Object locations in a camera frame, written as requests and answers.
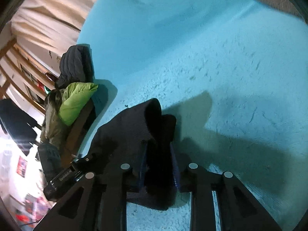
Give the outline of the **black pants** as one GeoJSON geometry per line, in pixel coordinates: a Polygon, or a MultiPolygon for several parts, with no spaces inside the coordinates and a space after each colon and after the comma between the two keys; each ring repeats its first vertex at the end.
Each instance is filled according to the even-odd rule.
{"type": "Polygon", "coordinates": [[[175,203],[177,162],[171,149],[177,119],[162,114],[157,98],[121,111],[95,133],[86,158],[97,172],[127,163],[137,178],[128,201],[165,211],[175,203]]]}

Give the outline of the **olive green jacket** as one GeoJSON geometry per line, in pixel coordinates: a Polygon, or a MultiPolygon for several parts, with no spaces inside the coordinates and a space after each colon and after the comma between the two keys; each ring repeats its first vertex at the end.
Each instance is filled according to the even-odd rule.
{"type": "Polygon", "coordinates": [[[45,118],[40,140],[52,144],[59,151],[61,165],[66,168],[76,157],[81,143],[94,122],[95,106],[89,100],[71,126],[66,126],[59,117],[64,90],[52,90],[44,101],[45,118]]]}

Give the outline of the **dark grey quilted jacket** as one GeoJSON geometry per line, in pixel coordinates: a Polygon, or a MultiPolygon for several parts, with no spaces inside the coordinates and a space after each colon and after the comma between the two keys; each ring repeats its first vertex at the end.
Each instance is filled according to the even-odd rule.
{"type": "Polygon", "coordinates": [[[86,45],[73,45],[62,55],[59,64],[60,76],[55,82],[56,89],[65,89],[74,82],[93,82],[91,51],[86,45]]]}

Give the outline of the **turquoise fluffy bed blanket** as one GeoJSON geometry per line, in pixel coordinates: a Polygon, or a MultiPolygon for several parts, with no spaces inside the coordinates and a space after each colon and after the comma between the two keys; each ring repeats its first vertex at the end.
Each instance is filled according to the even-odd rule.
{"type": "Polygon", "coordinates": [[[231,171],[283,230],[307,210],[307,25],[254,0],[97,0],[78,38],[104,109],[86,135],[151,98],[174,148],[231,171]]]}

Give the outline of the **beige curtain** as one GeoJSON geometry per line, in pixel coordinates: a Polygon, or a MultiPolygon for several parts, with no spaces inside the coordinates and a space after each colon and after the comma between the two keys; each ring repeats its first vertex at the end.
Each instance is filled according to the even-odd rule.
{"type": "Polygon", "coordinates": [[[17,42],[59,75],[59,61],[77,43],[96,0],[25,0],[10,21],[17,42]]]}

